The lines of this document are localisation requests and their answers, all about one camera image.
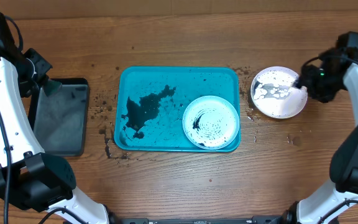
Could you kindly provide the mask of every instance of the blue plastic tray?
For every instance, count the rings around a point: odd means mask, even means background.
[[[182,128],[186,107],[213,95],[232,103],[240,116],[239,81],[229,68],[129,67],[121,75],[114,140],[125,150],[170,152],[231,152],[228,146],[205,150],[193,145]]]

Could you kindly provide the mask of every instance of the wooden table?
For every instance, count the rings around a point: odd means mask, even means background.
[[[68,161],[79,188],[120,217],[280,215],[328,178],[331,156],[354,127],[346,91],[325,105],[310,100],[302,113],[286,120],[252,111],[247,91],[261,69],[280,65],[299,72],[303,62],[333,46],[339,34],[358,31],[358,11],[17,23],[25,49],[35,48],[53,65],[51,77],[89,81],[85,152]],[[132,65],[233,68],[240,79],[241,145],[229,154],[192,154],[127,152],[109,141],[118,159],[108,159],[104,138],[114,127],[119,78]],[[29,100],[24,104],[28,108]],[[9,214],[11,223],[37,223],[45,215],[14,207]],[[341,220],[358,223],[358,206]],[[48,223],[61,220],[53,216]]]

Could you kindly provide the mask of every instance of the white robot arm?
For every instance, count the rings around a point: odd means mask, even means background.
[[[335,153],[330,167],[331,179],[297,204],[296,219],[302,224],[329,223],[355,205],[351,200],[358,202],[358,33],[339,36],[336,48],[323,53],[319,59],[323,61],[320,68],[303,67],[298,87],[306,85],[311,97],[323,103],[332,100],[338,88],[347,89],[356,129]]]
[[[358,125],[358,65],[352,64],[344,76],[344,84],[351,96],[354,119]],[[324,217],[328,211],[334,209],[345,200],[358,200],[358,194],[351,192],[338,192],[336,185],[332,180],[327,180],[317,191],[310,197],[302,200],[298,204],[296,216],[298,222],[302,224],[318,223],[321,217]],[[338,211],[327,217],[325,223],[329,223],[342,212],[355,205],[351,203],[349,206],[344,206]]]
[[[23,210],[55,211],[73,224],[111,223],[107,208],[76,186],[74,173],[64,158],[44,153],[30,127],[21,96],[30,96],[46,84],[46,72],[51,67],[33,49],[21,54],[0,13],[0,114],[12,149],[14,183],[9,187],[9,198],[5,198],[9,164],[0,129],[0,198]],[[28,172],[21,174],[25,167]]]

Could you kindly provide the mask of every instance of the white bowl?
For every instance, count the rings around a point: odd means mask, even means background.
[[[202,96],[191,102],[182,119],[187,138],[202,149],[216,150],[237,136],[240,119],[236,109],[218,96]]]
[[[251,84],[254,105],[272,118],[285,119],[297,115],[306,105],[308,92],[292,85],[298,74],[285,67],[274,66],[260,71]]]

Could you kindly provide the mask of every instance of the wood grain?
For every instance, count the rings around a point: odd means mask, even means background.
[[[281,65],[299,72],[304,61],[333,46],[339,34],[358,31],[358,11],[17,23],[25,49],[35,48],[53,65],[51,77],[88,80],[85,152],[68,160],[79,188],[120,217],[279,215],[328,178],[332,154],[354,127],[345,91],[332,103],[310,100],[298,116],[281,121],[252,111],[247,90],[261,69]],[[120,74],[132,65],[233,68],[241,87],[238,149],[229,154],[126,152],[109,141],[113,157],[130,159],[108,159],[99,130],[106,129],[110,137]],[[24,104],[28,108],[29,100]],[[288,135],[296,138],[296,145],[287,142]],[[10,210],[11,223],[37,223],[42,217],[34,211]],[[358,206],[341,215],[341,221],[358,223]],[[60,222],[57,216],[48,221]]]
[[[343,0],[0,0],[0,11],[14,19],[63,19],[102,16],[166,16],[239,12],[358,10]]]

